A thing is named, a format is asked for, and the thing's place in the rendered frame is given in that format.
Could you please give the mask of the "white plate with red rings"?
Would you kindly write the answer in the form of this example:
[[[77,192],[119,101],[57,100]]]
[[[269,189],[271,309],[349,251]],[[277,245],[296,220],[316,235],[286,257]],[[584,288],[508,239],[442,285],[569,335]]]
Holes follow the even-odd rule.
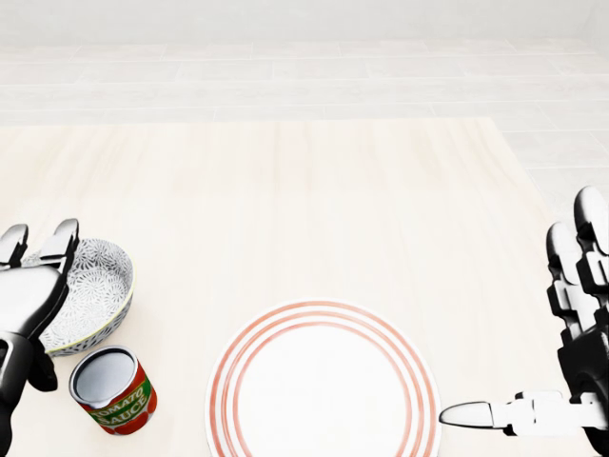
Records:
[[[225,345],[206,390],[212,457],[439,457],[429,365],[368,308],[271,308]]]

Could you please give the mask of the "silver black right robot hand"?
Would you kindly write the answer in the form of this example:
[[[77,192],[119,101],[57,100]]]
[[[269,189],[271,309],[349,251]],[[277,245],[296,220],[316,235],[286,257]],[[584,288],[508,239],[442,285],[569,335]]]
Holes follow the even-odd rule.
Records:
[[[562,222],[546,234],[552,313],[565,324],[558,359],[569,398],[523,391],[506,404],[469,402],[444,409],[443,425],[499,429],[507,436],[561,436],[583,429],[609,457],[609,202],[592,187],[574,201],[577,231]]]

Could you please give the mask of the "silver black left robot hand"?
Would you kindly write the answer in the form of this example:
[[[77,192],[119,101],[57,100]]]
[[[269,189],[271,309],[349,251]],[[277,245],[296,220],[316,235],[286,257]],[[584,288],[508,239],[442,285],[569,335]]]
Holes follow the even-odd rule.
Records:
[[[79,245],[79,222],[62,221],[41,247],[39,263],[22,264],[29,227],[13,225],[0,236],[0,331],[26,338],[32,349],[30,383],[40,391],[57,389],[53,362],[40,336],[64,305],[68,273]]]

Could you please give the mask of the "tomato sauce tin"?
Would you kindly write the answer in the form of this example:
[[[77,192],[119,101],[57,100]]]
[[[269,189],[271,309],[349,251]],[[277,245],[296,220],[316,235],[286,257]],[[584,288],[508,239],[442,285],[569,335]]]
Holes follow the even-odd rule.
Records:
[[[91,352],[69,378],[69,393],[106,433],[125,436],[147,424],[158,395],[135,353],[123,346]]]

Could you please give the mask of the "grey floral patterned bowl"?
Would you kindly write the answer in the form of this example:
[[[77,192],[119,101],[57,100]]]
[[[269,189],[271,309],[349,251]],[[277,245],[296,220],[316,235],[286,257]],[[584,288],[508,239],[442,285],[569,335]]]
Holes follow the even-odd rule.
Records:
[[[40,336],[46,354],[73,355],[108,338],[128,314],[134,285],[134,263],[124,249],[82,239],[68,274],[69,295]]]

